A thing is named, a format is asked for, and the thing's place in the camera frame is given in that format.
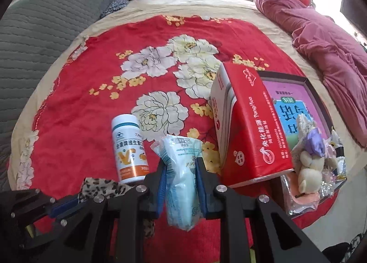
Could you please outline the black wall television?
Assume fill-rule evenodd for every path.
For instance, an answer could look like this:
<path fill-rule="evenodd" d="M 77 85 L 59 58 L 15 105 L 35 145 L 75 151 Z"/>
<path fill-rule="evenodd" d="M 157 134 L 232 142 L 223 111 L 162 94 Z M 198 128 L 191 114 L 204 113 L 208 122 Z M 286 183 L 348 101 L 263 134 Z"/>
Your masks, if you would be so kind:
<path fill-rule="evenodd" d="M 366 11 L 355 0 L 342 0 L 340 11 L 366 37 Z"/>

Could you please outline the pink crumpled duvet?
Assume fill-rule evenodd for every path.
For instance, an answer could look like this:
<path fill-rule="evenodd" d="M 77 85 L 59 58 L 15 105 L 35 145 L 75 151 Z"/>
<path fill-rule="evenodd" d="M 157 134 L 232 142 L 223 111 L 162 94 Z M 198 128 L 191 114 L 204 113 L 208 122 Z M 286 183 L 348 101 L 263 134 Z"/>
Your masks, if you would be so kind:
<path fill-rule="evenodd" d="M 299 0 L 255 0 L 257 9 L 293 38 L 298 53 L 316 64 L 344 123 L 366 147 L 366 52 L 329 17 Z"/>

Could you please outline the pink bag with headband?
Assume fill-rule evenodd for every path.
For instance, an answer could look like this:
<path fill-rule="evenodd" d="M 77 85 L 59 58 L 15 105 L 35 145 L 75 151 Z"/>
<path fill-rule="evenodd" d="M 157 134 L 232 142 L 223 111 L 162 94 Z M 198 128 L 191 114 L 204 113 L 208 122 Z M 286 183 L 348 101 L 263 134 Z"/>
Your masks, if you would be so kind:
<path fill-rule="evenodd" d="M 304 194 L 298 190 L 298 177 L 295 172 L 281 175 L 285 212 L 292 217 L 315 211 L 320 203 L 320 194 Z"/>

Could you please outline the red cardboard box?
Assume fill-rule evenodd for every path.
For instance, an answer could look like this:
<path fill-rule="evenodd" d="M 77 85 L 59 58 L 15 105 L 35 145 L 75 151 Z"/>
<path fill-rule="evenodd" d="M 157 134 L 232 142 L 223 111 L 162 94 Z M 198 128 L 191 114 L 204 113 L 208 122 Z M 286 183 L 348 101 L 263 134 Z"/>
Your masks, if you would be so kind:
<path fill-rule="evenodd" d="M 221 64 L 210 104 L 225 185 L 243 187 L 293 170 L 281 122 L 256 70 Z"/>

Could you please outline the cream plush rabbit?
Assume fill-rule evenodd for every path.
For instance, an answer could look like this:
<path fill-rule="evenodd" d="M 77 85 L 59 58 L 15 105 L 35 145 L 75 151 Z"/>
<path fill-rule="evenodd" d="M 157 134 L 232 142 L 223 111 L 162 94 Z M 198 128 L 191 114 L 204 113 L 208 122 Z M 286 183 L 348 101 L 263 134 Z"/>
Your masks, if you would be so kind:
<path fill-rule="evenodd" d="M 325 158 L 301 151 L 301 168 L 298 173 L 298 190 L 300 194 L 312 194 L 319 191 L 322 184 L 322 170 Z"/>

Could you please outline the leopard print scrunchie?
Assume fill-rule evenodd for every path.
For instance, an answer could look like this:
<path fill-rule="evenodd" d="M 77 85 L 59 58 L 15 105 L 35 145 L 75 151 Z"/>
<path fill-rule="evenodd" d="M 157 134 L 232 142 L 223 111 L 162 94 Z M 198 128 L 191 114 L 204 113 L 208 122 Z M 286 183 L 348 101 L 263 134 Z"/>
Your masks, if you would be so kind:
<path fill-rule="evenodd" d="M 78 202 L 83 203 L 100 195 L 107 199 L 123 196 L 132 188 L 131 185 L 119 183 L 114 180 L 86 177 L 78 193 Z"/>

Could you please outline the white floral scrunchie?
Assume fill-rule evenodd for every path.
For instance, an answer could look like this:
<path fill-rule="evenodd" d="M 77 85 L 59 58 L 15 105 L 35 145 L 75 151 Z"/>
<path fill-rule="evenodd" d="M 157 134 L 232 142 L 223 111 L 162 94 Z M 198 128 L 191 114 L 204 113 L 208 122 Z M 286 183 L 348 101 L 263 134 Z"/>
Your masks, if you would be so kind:
<path fill-rule="evenodd" d="M 316 128 L 316 124 L 314 123 L 314 120 L 308 119 L 305 114 L 299 114 L 296 119 L 297 123 L 297 144 L 291 149 L 290 154 L 292 158 L 292 163 L 294 165 L 294 168 L 298 168 L 300 165 L 300 154 L 304 150 L 307 135 L 311 130 Z"/>

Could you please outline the beige bed sheet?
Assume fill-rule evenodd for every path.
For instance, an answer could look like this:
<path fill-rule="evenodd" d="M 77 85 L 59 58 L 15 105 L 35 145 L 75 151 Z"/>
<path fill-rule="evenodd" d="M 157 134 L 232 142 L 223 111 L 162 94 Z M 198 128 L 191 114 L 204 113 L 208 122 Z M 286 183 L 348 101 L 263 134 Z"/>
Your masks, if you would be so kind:
<path fill-rule="evenodd" d="M 68 48 L 54 60 L 44 73 L 31 97 L 23 108 L 14 127 L 11 137 L 11 155 L 9 156 L 8 180 L 10 188 L 17 188 L 16 180 L 20 167 L 20 155 L 25 143 L 25 137 L 31 133 L 31 124 L 42 102 L 48 97 L 68 56 L 82 43 L 84 37 L 97 36 L 117 25 L 142 21 L 156 15 L 174 15 L 189 17 L 191 15 L 208 15 L 220 19 L 235 18 L 255 25 L 270 40 L 281 48 L 305 73 L 317 93 L 325 102 L 327 110 L 336 126 L 336 131 L 345 145 L 347 158 L 347 176 L 357 176 L 366 166 L 366 149 L 360 147 L 352 138 L 349 130 L 342 121 L 334 102 L 321 83 L 321 74 L 310 61 L 304 59 L 292 46 L 290 35 L 286 34 L 275 23 L 261 14 L 255 4 L 245 0 L 135 0 L 129 5 L 104 19 L 83 28 Z"/>

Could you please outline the yellow snack packet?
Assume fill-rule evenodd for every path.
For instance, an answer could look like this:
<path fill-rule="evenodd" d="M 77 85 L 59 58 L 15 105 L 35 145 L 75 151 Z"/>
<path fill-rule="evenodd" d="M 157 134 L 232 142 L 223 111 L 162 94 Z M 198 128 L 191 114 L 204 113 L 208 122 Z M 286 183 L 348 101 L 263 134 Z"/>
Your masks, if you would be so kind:
<path fill-rule="evenodd" d="M 329 139 L 330 145 L 334 149 L 334 161 L 333 161 L 333 169 L 336 174 L 337 180 L 346 180 L 347 179 L 347 165 L 345 162 L 345 153 L 344 146 L 336 133 L 336 130 L 331 131 L 331 137 Z"/>

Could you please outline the blue patterned pillow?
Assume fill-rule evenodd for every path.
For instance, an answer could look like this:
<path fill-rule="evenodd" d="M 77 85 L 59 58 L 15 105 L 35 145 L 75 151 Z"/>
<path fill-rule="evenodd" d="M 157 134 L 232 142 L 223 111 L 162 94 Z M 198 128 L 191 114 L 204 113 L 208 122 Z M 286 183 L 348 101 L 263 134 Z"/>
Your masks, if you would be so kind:
<path fill-rule="evenodd" d="M 112 1 L 108 7 L 100 14 L 100 19 L 115 13 L 123 8 L 125 8 L 129 4 L 128 0 L 114 0 Z"/>

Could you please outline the white supplement bottle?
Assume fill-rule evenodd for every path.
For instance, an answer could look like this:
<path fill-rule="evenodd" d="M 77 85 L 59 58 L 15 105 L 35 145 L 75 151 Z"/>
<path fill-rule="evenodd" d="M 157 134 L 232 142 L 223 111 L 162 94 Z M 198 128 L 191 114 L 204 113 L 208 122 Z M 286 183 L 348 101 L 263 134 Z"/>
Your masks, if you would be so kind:
<path fill-rule="evenodd" d="M 111 121 L 111 130 L 120 183 L 142 182 L 149 174 L 149 165 L 137 117 L 118 115 Z"/>

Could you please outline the light blue tissue pack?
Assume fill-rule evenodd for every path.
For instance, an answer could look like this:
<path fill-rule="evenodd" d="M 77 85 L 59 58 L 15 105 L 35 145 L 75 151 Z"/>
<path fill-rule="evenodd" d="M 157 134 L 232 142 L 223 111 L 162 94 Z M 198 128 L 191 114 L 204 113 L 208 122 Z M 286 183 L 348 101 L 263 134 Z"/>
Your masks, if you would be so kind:
<path fill-rule="evenodd" d="M 195 166 L 195 161 L 202 156 L 202 142 L 191 137 L 166 135 L 153 143 L 151 149 L 167 167 L 167 222 L 180 230 L 190 231 L 202 216 Z"/>

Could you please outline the grey quilted headboard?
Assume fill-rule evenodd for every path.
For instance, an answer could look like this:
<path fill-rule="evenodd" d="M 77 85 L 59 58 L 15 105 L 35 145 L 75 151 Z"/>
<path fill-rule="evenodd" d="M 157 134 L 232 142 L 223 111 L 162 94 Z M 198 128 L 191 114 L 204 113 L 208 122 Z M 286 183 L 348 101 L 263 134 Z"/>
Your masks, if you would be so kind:
<path fill-rule="evenodd" d="M 113 0 L 20 0 L 1 18 L 1 191 L 10 189 L 11 134 L 51 64 Z"/>

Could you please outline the red floral blanket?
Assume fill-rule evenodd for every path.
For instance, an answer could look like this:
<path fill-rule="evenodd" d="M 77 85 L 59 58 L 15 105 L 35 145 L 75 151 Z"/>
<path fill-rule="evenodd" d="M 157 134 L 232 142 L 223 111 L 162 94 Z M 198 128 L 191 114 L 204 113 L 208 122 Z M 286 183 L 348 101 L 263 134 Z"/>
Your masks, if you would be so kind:
<path fill-rule="evenodd" d="M 137 117 L 149 173 L 163 162 L 153 143 L 166 135 L 191 137 L 202 142 L 206 170 L 224 185 L 210 92 L 227 63 L 304 77 L 255 25 L 239 19 L 163 15 L 88 37 L 70 54 L 32 120 L 15 190 L 39 189 L 59 200 L 77 195 L 86 177 L 120 183 L 111 121 L 123 114 Z M 201 211 L 190 231 L 170 226 L 166 184 L 162 213 L 144 220 L 143 262 L 220 261 L 220 221 Z M 232 189 L 272 200 L 266 180 Z M 54 226 L 46 216 L 27 229 L 39 237 Z"/>

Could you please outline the dark tray with pink book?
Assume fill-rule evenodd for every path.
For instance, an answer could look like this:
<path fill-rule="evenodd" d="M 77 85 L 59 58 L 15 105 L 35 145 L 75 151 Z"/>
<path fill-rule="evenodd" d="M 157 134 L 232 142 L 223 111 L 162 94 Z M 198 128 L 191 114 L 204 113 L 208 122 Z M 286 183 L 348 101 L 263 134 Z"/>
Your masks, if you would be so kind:
<path fill-rule="evenodd" d="M 308 119 L 314 120 L 323 140 L 331 137 L 331 131 L 334 129 L 331 117 L 306 77 L 276 72 L 261 72 L 259 75 L 272 98 L 290 151 L 298 141 L 296 119 L 299 114 L 305 114 Z M 301 163 L 293 171 L 297 176 L 300 168 Z M 346 180 L 337 180 L 335 172 L 325 164 L 322 178 L 321 188 L 317 192 L 320 194 L 320 203 L 334 196 L 340 186 L 346 182 Z"/>

